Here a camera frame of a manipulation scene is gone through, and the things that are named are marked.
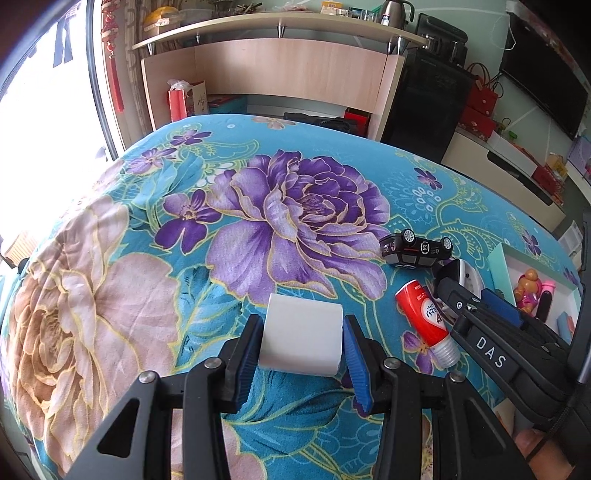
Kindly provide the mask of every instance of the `white cap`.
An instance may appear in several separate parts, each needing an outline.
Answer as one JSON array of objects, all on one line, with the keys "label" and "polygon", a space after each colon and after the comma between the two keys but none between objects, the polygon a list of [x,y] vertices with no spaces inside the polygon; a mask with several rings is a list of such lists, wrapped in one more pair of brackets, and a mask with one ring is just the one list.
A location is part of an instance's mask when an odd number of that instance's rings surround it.
[{"label": "white cap", "polygon": [[431,347],[431,351],[441,368],[453,367],[460,360],[460,351],[451,335]]}]

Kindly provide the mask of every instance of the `pink toy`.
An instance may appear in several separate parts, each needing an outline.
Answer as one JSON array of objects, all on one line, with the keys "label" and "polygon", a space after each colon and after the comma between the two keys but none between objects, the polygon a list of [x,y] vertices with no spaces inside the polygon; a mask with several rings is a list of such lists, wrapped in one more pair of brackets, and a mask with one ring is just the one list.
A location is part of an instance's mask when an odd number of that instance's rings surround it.
[{"label": "pink toy", "polygon": [[538,272],[533,268],[526,270],[526,272],[519,277],[517,286],[513,290],[517,308],[531,315],[540,302],[542,288],[543,286],[538,277]]}]

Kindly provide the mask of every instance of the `toy car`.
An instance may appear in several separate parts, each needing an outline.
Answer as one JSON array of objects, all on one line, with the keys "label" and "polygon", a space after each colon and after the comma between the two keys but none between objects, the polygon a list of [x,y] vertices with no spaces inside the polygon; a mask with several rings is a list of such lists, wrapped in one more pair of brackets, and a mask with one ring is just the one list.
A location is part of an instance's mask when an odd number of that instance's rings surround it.
[{"label": "toy car", "polygon": [[410,228],[383,237],[379,246],[386,262],[401,268],[432,267],[436,261],[450,258],[453,250],[448,237],[428,240],[415,236]]}]

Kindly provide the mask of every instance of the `blue bedspread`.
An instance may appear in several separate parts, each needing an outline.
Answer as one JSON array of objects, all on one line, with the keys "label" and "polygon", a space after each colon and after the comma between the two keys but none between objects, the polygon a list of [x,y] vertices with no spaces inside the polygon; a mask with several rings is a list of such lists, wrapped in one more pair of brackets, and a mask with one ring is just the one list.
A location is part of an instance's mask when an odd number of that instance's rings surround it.
[{"label": "blue bedspread", "polygon": [[[189,370],[264,317],[269,294],[335,301],[366,335],[421,372],[444,375],[394,293],[429,271],[393,269],[377,239],[411,227],[448,236],[492,286],[505,242],[574,280],[542,227],[486,188],[384,144],[241,115],[187,118],[141,140],[56,223],[14,291],[2,383],[46,467],[63,476],[143,370]],[[465,354],[461,370],[494,406],[501,393]],[[175,422],[173,469],[181,475]],[[431,478],[423,418],[423,478]],[[223,429],[235,480],[371,477],[380,416],[334,378],[257,370]]]}]

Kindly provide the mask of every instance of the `red tube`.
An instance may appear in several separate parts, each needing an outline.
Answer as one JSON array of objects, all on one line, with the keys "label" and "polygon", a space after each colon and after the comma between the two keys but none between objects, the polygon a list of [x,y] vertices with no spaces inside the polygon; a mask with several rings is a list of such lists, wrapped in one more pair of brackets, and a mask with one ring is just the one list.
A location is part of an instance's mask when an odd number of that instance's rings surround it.
[{"label": "red tube", "polygon": [[460,352],[447,331],[447,327],[425,289],[412,280],[396,292],[396,301],[402,307],[408,321],[431,348],[437,362],[443,368],[455,365]]}]

